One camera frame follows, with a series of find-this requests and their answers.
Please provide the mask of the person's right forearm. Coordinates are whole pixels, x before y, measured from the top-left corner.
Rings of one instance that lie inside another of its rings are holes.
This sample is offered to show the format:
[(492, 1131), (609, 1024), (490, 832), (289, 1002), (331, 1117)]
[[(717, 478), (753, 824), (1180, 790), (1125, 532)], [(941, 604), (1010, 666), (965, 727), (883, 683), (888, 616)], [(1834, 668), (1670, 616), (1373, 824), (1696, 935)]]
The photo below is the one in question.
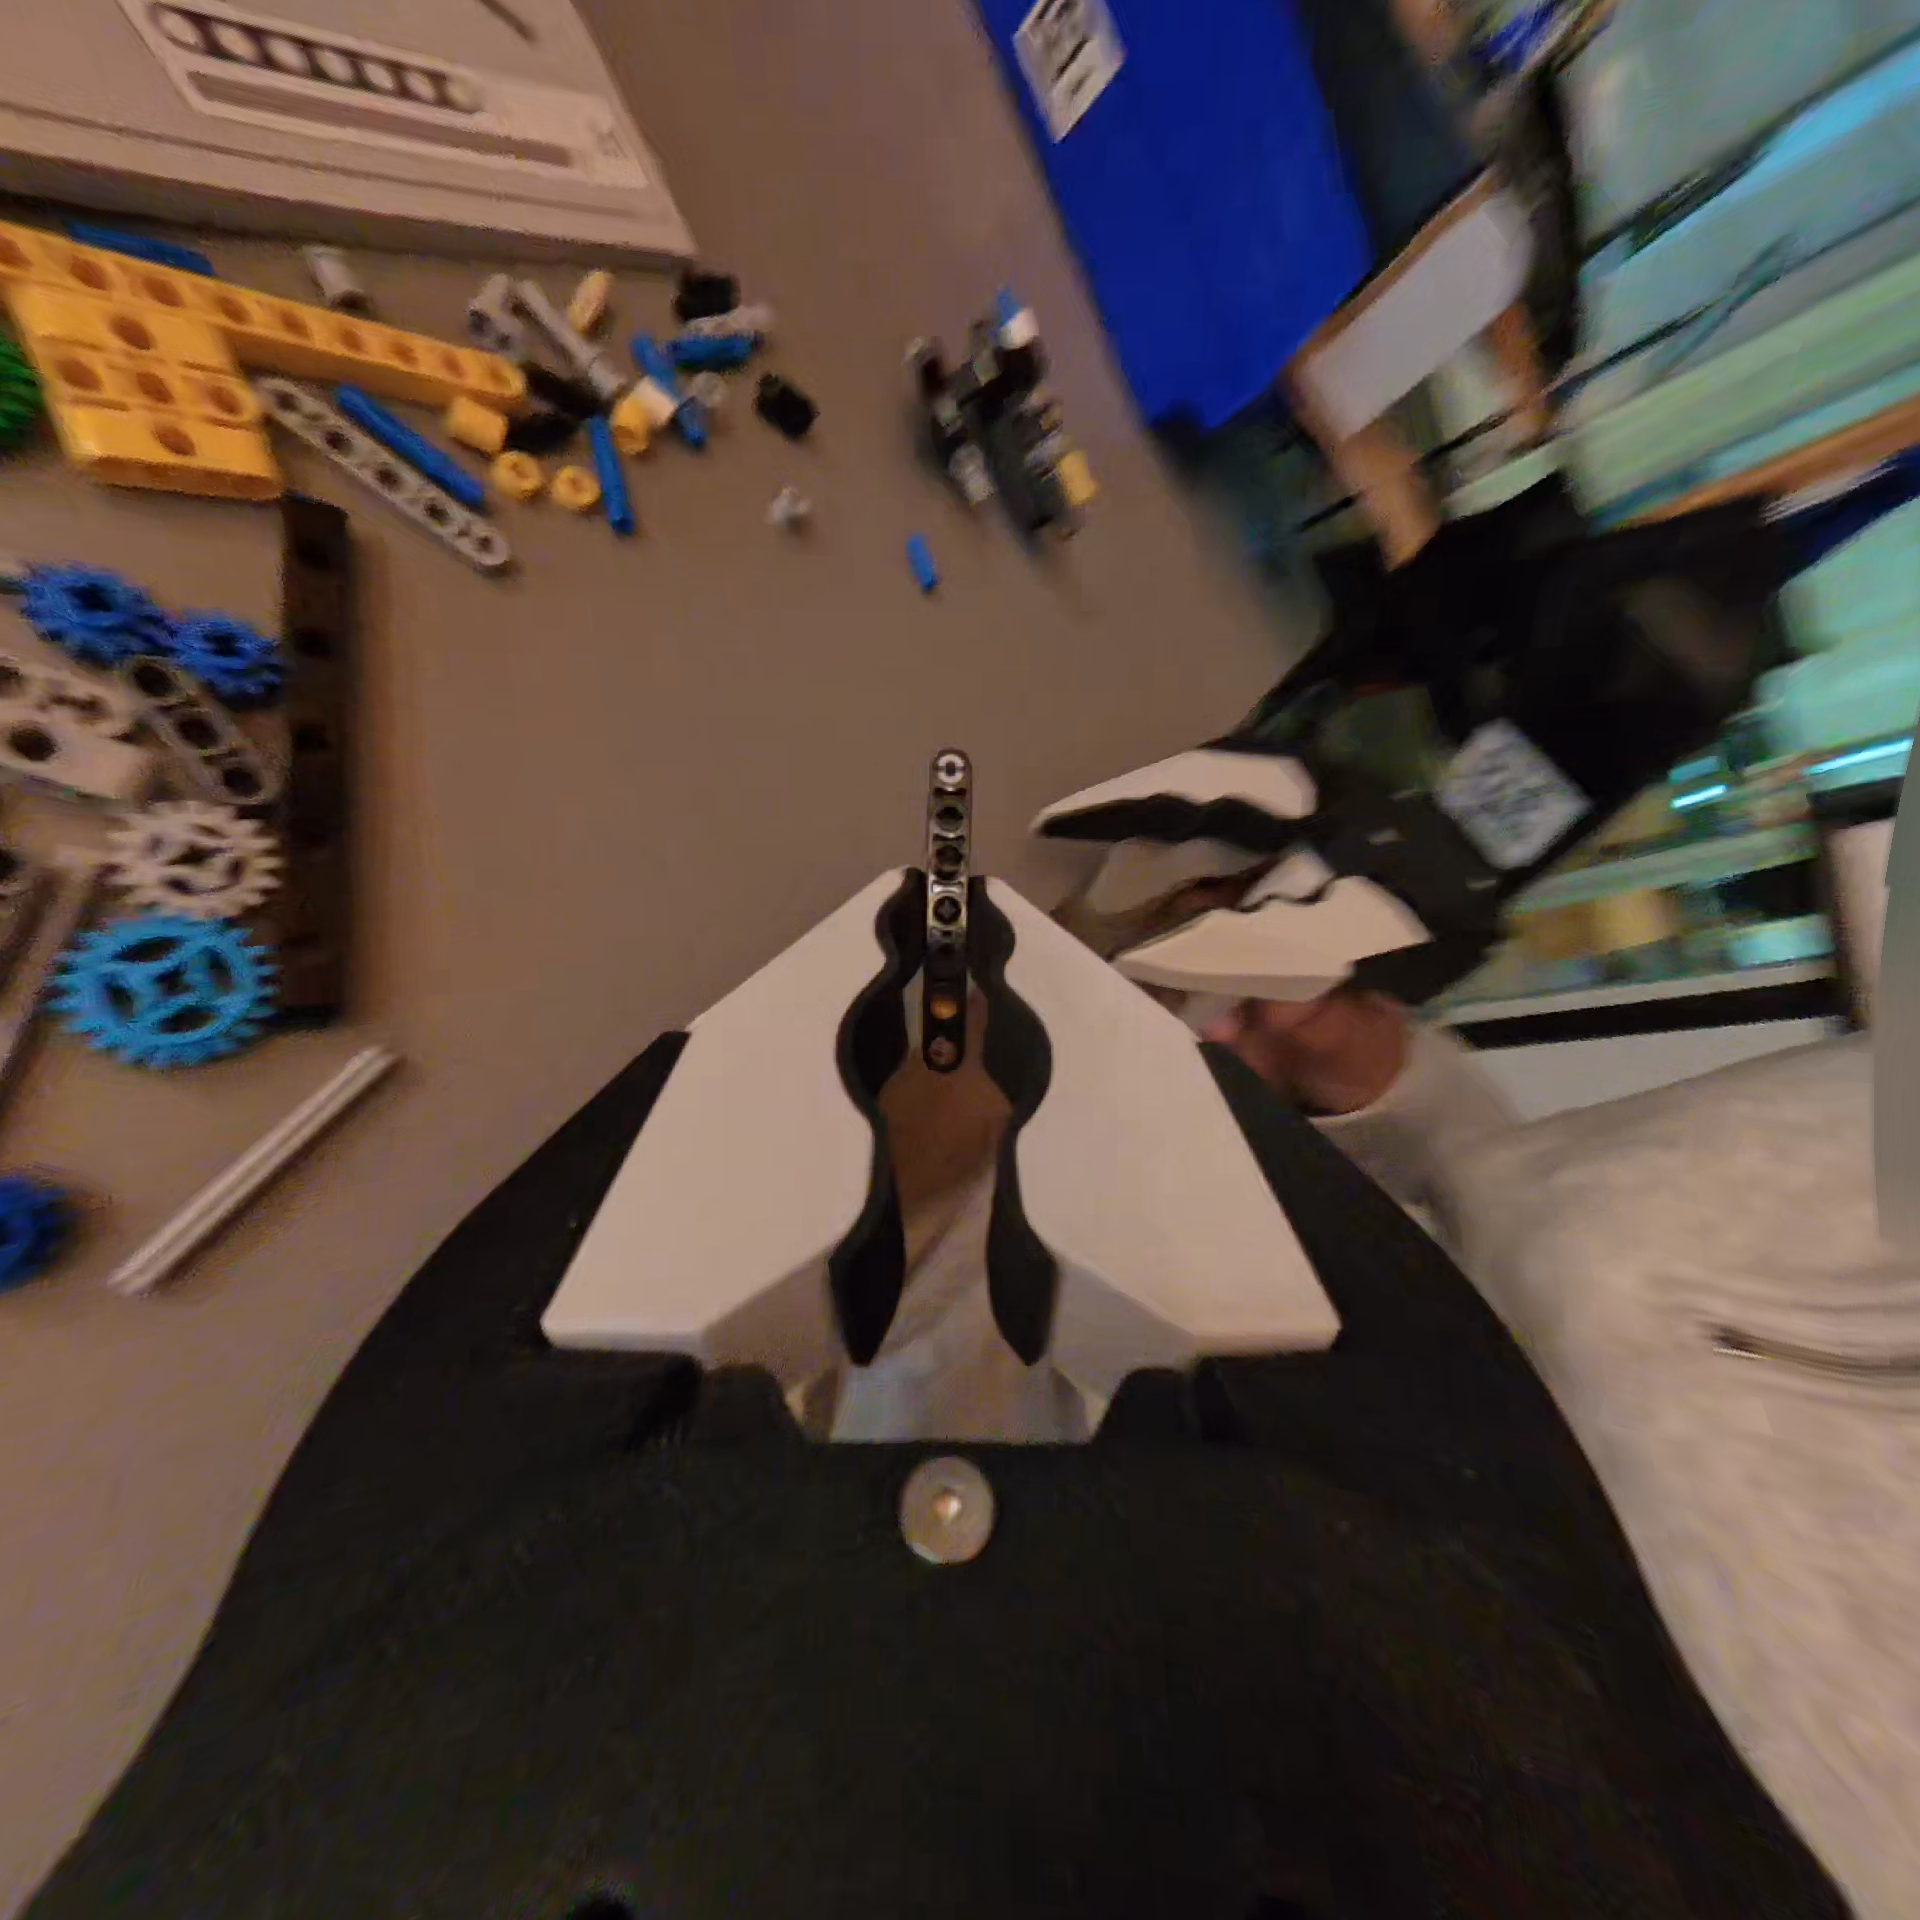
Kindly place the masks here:
[(1469, 1047), (1448, 1029), (1414, 1024), (1388, 1091), (1354, 1114), (1313, 1117), (1313, 1127), (1434, 1237), (1453, 1240), (1469, 1164), (1521, 1120)]

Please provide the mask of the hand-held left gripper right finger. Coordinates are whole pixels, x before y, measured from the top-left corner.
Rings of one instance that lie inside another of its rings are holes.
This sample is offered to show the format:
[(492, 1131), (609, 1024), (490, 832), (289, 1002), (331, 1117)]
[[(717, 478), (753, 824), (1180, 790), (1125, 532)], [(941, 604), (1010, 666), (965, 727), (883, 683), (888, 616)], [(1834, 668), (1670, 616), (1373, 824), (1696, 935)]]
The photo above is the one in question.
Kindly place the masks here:
[(1104, 1410), (1130, 1375), (1323, 1352), (1339, 1314), (1180, 1016), (1004, 879), (972, 884), (1005, 1347)]

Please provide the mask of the short grey lego beam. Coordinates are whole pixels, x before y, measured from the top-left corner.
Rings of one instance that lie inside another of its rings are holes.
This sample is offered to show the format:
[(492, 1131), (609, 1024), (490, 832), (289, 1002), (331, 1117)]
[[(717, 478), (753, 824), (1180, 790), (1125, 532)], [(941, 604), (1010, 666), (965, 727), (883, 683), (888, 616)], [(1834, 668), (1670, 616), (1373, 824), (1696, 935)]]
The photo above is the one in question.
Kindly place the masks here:
[(115, 674), (172, 763), (178, 794), (244, 814), (281, 803), (284, 766), (178, 663), (134, 655)]

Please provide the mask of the small black lego assembly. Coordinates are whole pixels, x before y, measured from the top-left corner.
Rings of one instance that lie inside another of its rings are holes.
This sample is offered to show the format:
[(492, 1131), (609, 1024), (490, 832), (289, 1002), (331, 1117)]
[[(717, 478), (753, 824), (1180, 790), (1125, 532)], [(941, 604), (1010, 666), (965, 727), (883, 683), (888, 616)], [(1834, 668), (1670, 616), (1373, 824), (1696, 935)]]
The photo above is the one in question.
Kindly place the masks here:
[(1036, 311), (1004, 286), (965, 352), (916, 338), (902, 362), (918, 439), (949, 491), (974, 515), (1000, 512), (1027, 544), (1074, 538), (1097, 483), (1049, 386)]

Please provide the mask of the long grey lego axle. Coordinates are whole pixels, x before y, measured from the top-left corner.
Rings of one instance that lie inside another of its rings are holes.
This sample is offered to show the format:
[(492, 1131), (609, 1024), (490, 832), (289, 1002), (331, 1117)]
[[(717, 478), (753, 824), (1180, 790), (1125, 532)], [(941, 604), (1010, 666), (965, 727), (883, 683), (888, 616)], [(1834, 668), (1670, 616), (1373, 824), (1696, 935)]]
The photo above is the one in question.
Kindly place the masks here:
[(395, 1050), (362, 1047), (125, 1254), (109, 1271), (107, 1288), (118, 1298), (139, 1298), (173, 1282), (312, 1147), (384, 1087), (398, 1068)]

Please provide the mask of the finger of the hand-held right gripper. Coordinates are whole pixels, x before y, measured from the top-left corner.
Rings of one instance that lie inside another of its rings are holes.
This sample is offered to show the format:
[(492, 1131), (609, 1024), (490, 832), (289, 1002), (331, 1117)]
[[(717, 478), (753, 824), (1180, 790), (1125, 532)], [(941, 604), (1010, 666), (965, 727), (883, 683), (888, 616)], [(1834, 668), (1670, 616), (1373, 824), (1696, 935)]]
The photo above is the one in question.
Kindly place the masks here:
[(1117, 956), (1142, 988), (1313, 1002), (1363, 963), (1429, 947), (1430, 930), (1382, 884), (1290, 852), (1233, 904), (1214, 904)]
[(1030, 832), (1091, 847), (1211, 842), (1260, 858), (1292, 845), (1318, 803), (1318, 784), (1293, 756), (1180, 752), (1048, 804)]

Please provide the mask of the long black lego beam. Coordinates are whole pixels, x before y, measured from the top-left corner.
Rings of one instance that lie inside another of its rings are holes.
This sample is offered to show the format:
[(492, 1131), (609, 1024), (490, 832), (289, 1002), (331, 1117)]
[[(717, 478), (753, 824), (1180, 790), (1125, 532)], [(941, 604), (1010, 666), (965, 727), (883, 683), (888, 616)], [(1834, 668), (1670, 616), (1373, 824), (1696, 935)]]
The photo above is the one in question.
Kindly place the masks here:
[(278, 1022), (323, 1029), (352, 989), (352, 803), (362, 592), (344, 509), (305, 493), (278, 506), (278, 612), (285, 655), (278, 794), (284, 872), (273, 901)]

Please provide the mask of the lego instruction booklet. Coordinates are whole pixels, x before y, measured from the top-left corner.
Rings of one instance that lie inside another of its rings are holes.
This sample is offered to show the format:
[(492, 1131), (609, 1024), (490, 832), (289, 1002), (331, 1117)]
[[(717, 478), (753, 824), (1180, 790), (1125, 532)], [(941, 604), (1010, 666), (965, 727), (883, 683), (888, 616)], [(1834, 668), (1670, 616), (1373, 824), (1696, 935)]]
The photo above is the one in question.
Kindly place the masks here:
[(427, 254), (690, 261), (564, 3), (5, 3), (5, 194)]

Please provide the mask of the grey lego gear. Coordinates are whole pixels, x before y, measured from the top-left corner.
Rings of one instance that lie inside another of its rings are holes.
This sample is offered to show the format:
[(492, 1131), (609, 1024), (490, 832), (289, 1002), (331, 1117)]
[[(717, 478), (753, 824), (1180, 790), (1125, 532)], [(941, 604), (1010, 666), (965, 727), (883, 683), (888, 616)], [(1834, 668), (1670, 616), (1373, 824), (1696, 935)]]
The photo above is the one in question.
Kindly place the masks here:
[(106, 876), (123, 904), (186, 920), (244, 920), (284, 879), (278, 836), (241, 808), (165, 800), (121, 816)]

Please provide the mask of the dark grey lego axle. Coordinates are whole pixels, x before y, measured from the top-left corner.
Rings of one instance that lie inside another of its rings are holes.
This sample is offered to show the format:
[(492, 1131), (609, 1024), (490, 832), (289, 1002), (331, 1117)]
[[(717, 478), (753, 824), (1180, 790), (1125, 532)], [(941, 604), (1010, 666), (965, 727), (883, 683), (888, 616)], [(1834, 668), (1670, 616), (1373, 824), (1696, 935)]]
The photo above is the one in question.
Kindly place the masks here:
[(2, 992), (2, 1114), (9, 1111), (18, 1078), (33, 1051), (33, 1034), (61, 952), (90, 923), (102, 888), (106, 864), (98, 858), (66, 854), (38, 888), (27, 939), (14, 959)]

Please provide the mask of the yellow lego beam assembly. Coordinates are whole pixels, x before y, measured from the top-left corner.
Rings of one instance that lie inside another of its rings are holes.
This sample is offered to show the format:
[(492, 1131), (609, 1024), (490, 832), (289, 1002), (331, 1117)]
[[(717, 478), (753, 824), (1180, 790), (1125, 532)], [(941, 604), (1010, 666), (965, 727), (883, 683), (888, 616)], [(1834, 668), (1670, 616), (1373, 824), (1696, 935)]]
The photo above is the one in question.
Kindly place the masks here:
[(5, 315), (64, 456), (97, 484), (276, 500), (252, 373), (442, 408), (528, 402), (507, 357), (2, 223)]

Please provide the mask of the person's right hand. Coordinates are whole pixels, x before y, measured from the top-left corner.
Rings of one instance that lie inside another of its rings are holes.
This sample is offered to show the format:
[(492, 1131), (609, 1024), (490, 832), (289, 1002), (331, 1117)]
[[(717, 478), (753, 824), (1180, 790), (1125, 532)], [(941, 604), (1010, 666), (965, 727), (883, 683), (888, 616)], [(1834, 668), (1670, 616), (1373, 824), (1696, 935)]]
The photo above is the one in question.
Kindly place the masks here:
[(1393, 999), (1337, 989), (1318, 999), (1241, 999), (1202, 1027), (1293, 1107), (1350, 1116), (1402, 1078), (1413, 1020)]

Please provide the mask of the blue bin with white label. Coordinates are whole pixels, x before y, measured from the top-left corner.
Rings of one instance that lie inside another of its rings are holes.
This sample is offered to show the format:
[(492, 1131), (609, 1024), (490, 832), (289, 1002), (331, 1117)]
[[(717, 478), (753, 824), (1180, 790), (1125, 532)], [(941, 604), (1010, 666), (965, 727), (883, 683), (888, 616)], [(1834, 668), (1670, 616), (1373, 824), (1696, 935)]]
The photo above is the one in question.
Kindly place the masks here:
[(1149, 428), (1241, 415), (1373, 247), (1285, 3), (977, 3)]

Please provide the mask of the blue lego axle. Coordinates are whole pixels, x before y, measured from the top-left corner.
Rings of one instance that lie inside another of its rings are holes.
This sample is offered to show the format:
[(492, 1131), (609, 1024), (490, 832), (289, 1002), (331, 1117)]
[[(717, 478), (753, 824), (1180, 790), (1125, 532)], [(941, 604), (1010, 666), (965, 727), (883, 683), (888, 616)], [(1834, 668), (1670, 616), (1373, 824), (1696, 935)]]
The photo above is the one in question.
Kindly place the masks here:
[(468, 512), (483, 515), (486, 509), (485, 483), (452, 459), (440, 443), (400, 420), (384, 402), (346, 381), (331, 389), (331, 397), (344, 418), (366, 431), (378, 446), (400, 456), (432, 487), (442, 488)]

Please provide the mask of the small blue lego gear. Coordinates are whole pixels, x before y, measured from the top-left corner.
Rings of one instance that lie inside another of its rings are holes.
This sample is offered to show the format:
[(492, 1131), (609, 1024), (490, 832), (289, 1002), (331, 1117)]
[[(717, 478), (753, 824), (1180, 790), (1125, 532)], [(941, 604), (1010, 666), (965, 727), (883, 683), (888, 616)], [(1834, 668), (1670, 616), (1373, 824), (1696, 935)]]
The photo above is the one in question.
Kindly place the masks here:
[(44, 1279), (77, 1223), (76, 1196), (29, 1173), (2, 1175), (2, 1294)]
[(190, 679), (241, 712), (281, 699), (281, 638), (250, 620), (218, 611), (178, 612), (166, 623), (166, 654)]
[(38, 639), (83, 666), (116, 668), (176, 650), (166, 611), (107, 567), (29, 564), (14, 598)]

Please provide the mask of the thin black lego beam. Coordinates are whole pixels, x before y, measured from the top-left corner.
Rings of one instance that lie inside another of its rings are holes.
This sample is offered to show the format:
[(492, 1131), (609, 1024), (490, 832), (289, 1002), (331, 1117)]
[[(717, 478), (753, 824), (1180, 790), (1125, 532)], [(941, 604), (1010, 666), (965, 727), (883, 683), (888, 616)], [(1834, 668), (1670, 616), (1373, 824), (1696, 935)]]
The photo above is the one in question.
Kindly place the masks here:
[(936, 752), (923, 851), (921, 1058), (937, 1075), (957, 1072), (970, 1047), (972, 800), (972, 759), (953, 748)]

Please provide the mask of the large blue lego gear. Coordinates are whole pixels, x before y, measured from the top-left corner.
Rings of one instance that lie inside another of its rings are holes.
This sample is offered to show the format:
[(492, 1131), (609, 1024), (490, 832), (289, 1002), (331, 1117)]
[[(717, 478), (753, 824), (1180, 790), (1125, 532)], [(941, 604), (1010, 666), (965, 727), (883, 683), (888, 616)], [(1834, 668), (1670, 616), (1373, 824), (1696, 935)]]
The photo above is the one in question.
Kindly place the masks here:
[(50, 978), (50, 1007), (72, 1036), (150, 1072), (250, 1050), (276, 1003), (276, 951), (227, 918), (115, 918), (77, 936)]

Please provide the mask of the pile of small lego pieces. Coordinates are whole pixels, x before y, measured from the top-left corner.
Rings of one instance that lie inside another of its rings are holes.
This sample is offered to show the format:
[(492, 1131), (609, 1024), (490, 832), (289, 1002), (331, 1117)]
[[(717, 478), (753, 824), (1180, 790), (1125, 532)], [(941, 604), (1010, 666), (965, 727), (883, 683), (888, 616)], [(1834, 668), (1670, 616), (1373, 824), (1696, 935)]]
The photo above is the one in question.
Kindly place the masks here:
[(604, 338), (611, 277), (588, 275), (568, 303), (540, 284), (497, 272), (468, 296), (474, 347), (521, 375), (528, 407), (452, 400), (443, 428), (486, 456), (490, 487), (512, 500), (549, 498), (598, 512), (614, 538), (638, 535), (628, 469), (659, 442), (706, 447), (724, 378), (753, 364), (777, 312), (723, 272), (683, 272), (667, 333), (638, 330), (625, 354)]

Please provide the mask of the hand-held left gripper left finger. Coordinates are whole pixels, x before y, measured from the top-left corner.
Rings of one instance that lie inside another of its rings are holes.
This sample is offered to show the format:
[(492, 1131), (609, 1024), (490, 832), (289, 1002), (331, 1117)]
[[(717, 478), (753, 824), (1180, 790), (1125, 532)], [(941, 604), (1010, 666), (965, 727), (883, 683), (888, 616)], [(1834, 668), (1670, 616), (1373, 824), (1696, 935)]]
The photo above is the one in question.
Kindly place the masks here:
[(837, 1036), (906, 879), (883, 871), (694, 1016), (542, 1311), (550, 1349), (754, 1367), (786, 1395), (845, 1367), (827, 1261), (872, 1196), (874, 1125)]

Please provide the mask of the blue lego beam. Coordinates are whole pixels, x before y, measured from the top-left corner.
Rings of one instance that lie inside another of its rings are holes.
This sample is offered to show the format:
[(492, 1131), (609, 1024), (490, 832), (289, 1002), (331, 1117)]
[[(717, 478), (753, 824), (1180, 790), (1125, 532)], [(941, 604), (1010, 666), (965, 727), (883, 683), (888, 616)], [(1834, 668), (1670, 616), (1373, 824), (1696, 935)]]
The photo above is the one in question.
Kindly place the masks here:
[(218, 275), (205, 254), (158, 235), (121, 230), (106, 223), (92, 223), (72, 216), (64, 219), (64, 234), (83, 247), (132, 259), (144, 264), (165, 268), (169, 272), (182, 272), (203, 279), (212, 279)]

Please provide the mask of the thin grey lego beam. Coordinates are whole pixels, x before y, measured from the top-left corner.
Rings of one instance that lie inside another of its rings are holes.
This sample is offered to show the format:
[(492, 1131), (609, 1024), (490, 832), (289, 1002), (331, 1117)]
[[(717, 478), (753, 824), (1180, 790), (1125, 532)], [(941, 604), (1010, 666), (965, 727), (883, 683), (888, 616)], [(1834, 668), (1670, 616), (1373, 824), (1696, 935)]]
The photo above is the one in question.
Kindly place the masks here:
[(506, 579), (516, 568), (512, 544), (486, 515), (448, 491), (338, 402), (285, 375), (252, 375), (250, 386), (274, 428), (320, 455), (465, 564), (490, 579)]

